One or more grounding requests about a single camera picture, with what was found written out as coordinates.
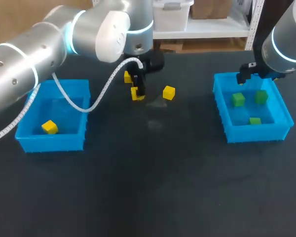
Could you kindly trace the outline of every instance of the blue bin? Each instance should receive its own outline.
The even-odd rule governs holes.
[[[284,140],[294,125],[292,117],[272,79],[251,75],[243,85],[237,84],[237,73],[215,74],[214,95],[229,143]],[[257,90],[266,90],[265,105],[255,103]],[[234,107],[232,94],[242,92],[243,107]],[[261,125],[249,125],[249,118],[261,118]]]
[[[88,80],[63,79],[60,84],[75,104],[89,108]],[[32,106],[20,121],[15,139],[25,152],[82,151],[87,115],[66,101],[54,80],[47,80],[41,84]],[[41,126],[48,120],[57,125],[57,134],[49,135],[42,130]]]

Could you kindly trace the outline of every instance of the wall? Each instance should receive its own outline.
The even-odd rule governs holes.
[[[55,6],[69,5],[81,9],[92,7],[91,0],[0,0],[0,43],[14,38],[42,21]]]

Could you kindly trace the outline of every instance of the black table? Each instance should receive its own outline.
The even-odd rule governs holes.
[[[296,73],[277,82],[295,121],[284,142],[227,144],[212,94],[215,73],[253,60],[168,54],[143,102],[121,72],[88,116],[84,152],[25,154],[11,132],[0,140],[0,237],[296,237]],[[58,76],[89,79],[95,99],[115,66],[76,56]]]

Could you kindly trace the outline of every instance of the white shelf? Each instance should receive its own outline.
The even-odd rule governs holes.
[[[247,37],[250,26],[244,16],[237,10],[232,10],[226,19],[192,20],[187,22],[185,31],[153,32],[155,40],[165,39],[201,39]]]

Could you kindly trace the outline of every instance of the white storage box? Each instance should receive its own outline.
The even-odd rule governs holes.
[[[155,31],[185,31],[194,0],[153,0]]]

